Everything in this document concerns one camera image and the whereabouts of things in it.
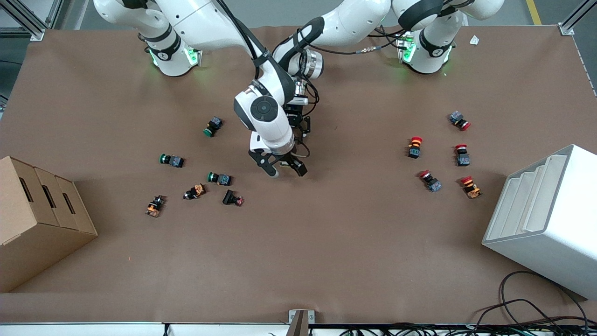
black cable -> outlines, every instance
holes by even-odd
[[[384,27],[383,27],[382,25],[380,25],[380,26],[379,26],[379,28],[381,29],[381,32],[382,32],[382,33],[386,34],[386,30],[384,29]],[[389,38],[388,36],[386,36],[386,40],[387,40],[387,41],[388,41],[388,42],[389,42],[389,43],[390,43],[390,44],[391,44],[393,47],[395,47],[396,49],[400,48],[400,47],[398,46],[398,44],[392,44],[392,42],[390,42],[390,38]]]
[[[504,294],[504,287],[506,286],[506,282],[508,281],[508,279],[510,279],[512,276],[516,275],[516,274],[530,274],[532,276],[536,276],[539,277],[549,283],[551,283],[552,285],[556,286],[558,289],[560,289],[564,294],[566,294],[566,296],[568,298],[570,298],[570,300],[572,300],[572,302],[574,302],[574,304],[578,307],[578,309],[580,310],[580,313],[583,315],[583,322],[584,322],[584,333],[583,335],[588,335],[589,333],[589,319],[587,318],[587,314],[584,312],[584,309],[580,306],[580,303],[578,303],[578,301],[572,296],[570,295],[564,287],[562,287],[560,284],[555,283],[553,281],[551,281],[550,279],[542,276],[541,274],[535,273],[533,271],[514,271],[510,274],[508,274],[502,281],[500,284],[500,298],[502,302],[505,302],[506,300],[506,296]],[[512,312],[508,309],[507,304],[504,305],[504,308],[506,309],[506,312],[508,313],[508,315],[510,316],[510,318],[516,322],[517,325],[520,325],[520,323],[514,318],[514,316],[512,315]],[[543,315],[543,317],[545,317],[546,319],[549,320],[549,317],[545,316],[543,314],[543,312],[541,312],[541,315]]]
[[[505,306],[507,306],[508,304],[512,304],[512,303],[515,303],[515,302],[526,302],[526,303],[528,303],[528,304],[529,304],[531,307],[533,307],[535,310],[537,310],[537,311],[538,311],[538,312],[539,312],[539,313],[540,313],[542,316],[543,316],[543,315],[545,315],[545,314],[544,314],[544,313],[543,313],[543,312],[542,312],[542,311],[541,311],[541,310],[540,310],[540,309],[539,309],[537,306],[535,306],[535,305],[534,305],[534,304],[533,304],[531,301],[528,301],[528,300],[526,300],[526,299],[514,299],[514,300],[510,300],[510,301],[505,301],[505,302],[503,302],[503,303],[496,304],[496,305],[494,305],[494,306],[491,306],[491,307],[487,308],[485,311],[483,311],[483,313],[482,313],[482,314],[481,314],[481,316],[479,317],[479,320],[478,320],[478,321],[477,321],[477,323],[475,324],[475,327],[474,327],[472,330],[469,330],[469,331],[463,331],[463,332],[455,332],[455,333],[448,334],[448,335],[446,335],[446,336],[454,336],[454,335],[459,335],[459,334],[462,334],[462,333],[465,333],[465,334],[466,334],[466,336],[470,336],[471,334],[474,334],[474,333],[475,333],[477,330],[481,329],[481,328],[480,328],[481,321],[483,320],[483,317],[484,317],[484,316],[485,316],[487,313],[489,313],[491,310],[494,310],[494,309],[497,309],[497,308],[500,308],[500,307],[505,307]],[[525,328],[525,327],[523,327],[523,326],[522,326],[522,325],[524,325],[524,324],[525,324],[525,323],[517,323],[516,325],[505,325],[505,326],[507,326],[507,327],[515,327],[515,326],[517,326],[517,327],[519,327],[519,328],[523,329],[523,331],[526,331],[527,333],[529,333],[529,334],[531,334],[531,335],[534,335],[532,332],[530,332],[530,331],[528,330],[528,328]]]
[[[550,317],[547,316],[546,313],[544,313],[541,309],[539,309],[534,303],[532,303],[531,301],[528,301],[526,299],[519,299],[521,302],[525,302],[528,303],[531,307],[533,307],[535,310],[537,310],[539,312],[539,314],[541,314],[541,316],[543,316],[543,318],[547,321],[550,322],[551,324],[553,324],[555,327],[557,327],[558,329],[561,330],[561,328],[554,322],[552,322],[550,320]],[[506,309],[506,311],[510,312],[510,310],[508,309],[508,304],[504,304],[504,308]],[[525,328],[524,326],[522,326],[520,324],[520,322],[518,322],[513,316],[511,316],[512,320],[516,323],[517,327],[521,328],[524,331],[527,331],[529,334],[536,336],[536,334],[533,334],[531,331],[528,330],[528,328]]]
[[[557,322],[557,321],[561,321],[561,320],[581,320],[584,321],[584,319],[582,317],[578,317],[578,316],[555,316],[555,317],[550,317],[549,318],[551,321]],[[591,320],[591,319],[587,319],[588,322],[592,323],[594,327],[597,328],[597,321]],[[523,322],[521,323],[524,326],[533,326],[533,325],[541,325],[542,323],[546,322],[544,319],[542,320],[537,320],[537,321],[530,321],[530,322]]]
[[[297,29],[298,34],[300,34],[301,38],[303,38],[303,41],[310,47],[312,47],[313,49],[317,49],[319,51],[324,51],[326,53],[330,53],[330,54],[338,54],[338,55],[356,55],[356,54],[365,54],[366,52],[363,52],[361,50],[357,50],[357,51],[334,51],[334,50],[329,50],[329,49],[324,49],[324,48],[319,48],[319,47],[315,47],[314,45],[312,45],[311,43],[307,42],[307,40],[304,38],[303,36],[303,32],[300,29]],[[390,43],[384,44],[384,45],[376,45],[374,47],[370,47],[370,48],[374,48],[372,51],[374,50],[379,50],[382,48],[387,47],[388,45],[390,45],[391,43],[393,43],[394,41],[396,41],[401,35],[397,34],[396,37],[394,38],[393,41],[391,41]]]
[[[307,87],[306,87],[306,91],[307,93],[313,97],[315,99],[315,101],[312,103],[313,106],[311,107],[311,109],[309,110],[309,112],[303,114],[303,117],[308,116],[311,112],[313,112],[313,110],[315,109],[315,107],[317,107],[317,103],[319,103],[319,91],[317,91],[317,88],[315,87],[315,85],[313,85],[313,83],[311,82],[310,79],[303,77],[303,79],[305,80],[305,82],[307,83]]]
[[[309,147],[307,147],[307,145],[305,145],[305,143],[303,142],[303,138],[299,138],[297,140],[297,145],[302,145],[306,150],[307,150],[307,155],[298,155],[298,154],[294,154],[294,156],[296,157],[300,157],[300,158],[308,158],[311,156],[311,150],[309,150]]]
[[[23,65],[22,63],[13,62],[11,60],[0,60],[0,63],[10,63],[10,64],[16,64],[16,65]]]
[[[376,28],[376,32],[378,32],[379,35],[371,35],[371,34],[369,34],[369,35],[367,35],[367,37],[395,37],[397,35],[404,35],[404,33],[406,33],[407,31],[405,29],[400,29],[400,30],[397,30],[397,31],[395,31],[393,33],[383,33],[382,31],[377,30],[377,28]]]
[[[375,332],[373,332],[370,329],[366,329],[366,328],[350,328],[350,329],[345,330],[338,336],[344,336],[344,335],[348,334],[349,332],[352,333],[353,331],[356,332],[357,336],[365,336],[365,334],[363,334],[363,332],[362,332],[363,330],[369,332],[370,334],[372,334],[374,336],[377,336],[377,334]]]
[[[226,13],[226,15],[228,15],[228,17],[230,18],[230,20],[236,27],[236,30],[238,30],[238,33],[241,35],[242,39],[247,44],[247,48],[251,52],[251,58],[253,60],[257,59],[257,53],[255,52],[255,48],[253,48],[253,43],[251,42],[251,39],[249,38],[249,36],[241,28],[241,25],[239,24],[240,21],[234,16],[234,14],[232,14],[232,11],[230,10],[230,8],[228,8],[228,6],[224,2],[224,0],[216,0],[216,1],[218,2],[218,4],[220,4],[220,6],[222,7],[222,9]],[[259,77],[259,67],[256,66],[255,67],[255,79],[257,79],[258,77]]]

cardboard box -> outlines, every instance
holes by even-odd
[[[75,185],[11,157],[0,160],[0,292],[97,237]]]

gray floor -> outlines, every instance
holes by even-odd
[[[538,11],[543,23],[557,23],[575,3],[580,0],[540,0]],[[310,19],[332,10],[342,0],[227,0],[230,9],[249,28],[261,26],[298,26]],[[471,26],[531,25],[533,23],[526,0],[505,0],[503,8],[494,17],[486,21],[469,19]],[[396,25],[396,17],[390,13],[383,21],[385,26]],[[581,49],[587,70],[597,77],[597,10],[575,28],[576,40]],[[95,11],[93,0],[71,0],[61,29],[128,29],[104,21]],[[24,38],[1,38],[0,59],[22,62],[29,40]],[[0,94],[9,97],[19,67],[13,64],[0,63]]]

handle hole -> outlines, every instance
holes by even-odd
[[[48,199],[48,203],[50,204],[50,206],[56,207],[56,204],[54,203],[54,199],[52,198],[52,194],[50,194],[48,187],[46,187],[45,185],[42,185],[41,187],[42,187],[42,189],[44,189],[44,194],[45,194],[46,198]]]
[[[30,201],[31,203],[33,203],[33,198],[31,197],[29,188],[27,188],[27,183],[25,183],[25,180],[23,178],[19,178],[19,180],[21,181],[21,185],[23,186],[23,191],[25,192],[25,196],[27,196],[27,201]]]
[[[75,210],[73,209],[73,205],[70,203],[69,196],[67,194],[65,194],[65,193],[62,193],[62,196],[64,196],[64,200],[66,201],[66,205],[69,206],[70,213],[72,213],[74,215],[75,214]]]

small white paper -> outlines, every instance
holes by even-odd
[[[472,39],[470,39],[470,42],[469,42],[469,43],[470,43],[470,44],[472,44],[472,45],[477,45],[477,44],[479,44],[479,38],[477,37],[477,35],[473,35],[473,38],[472,38]]]

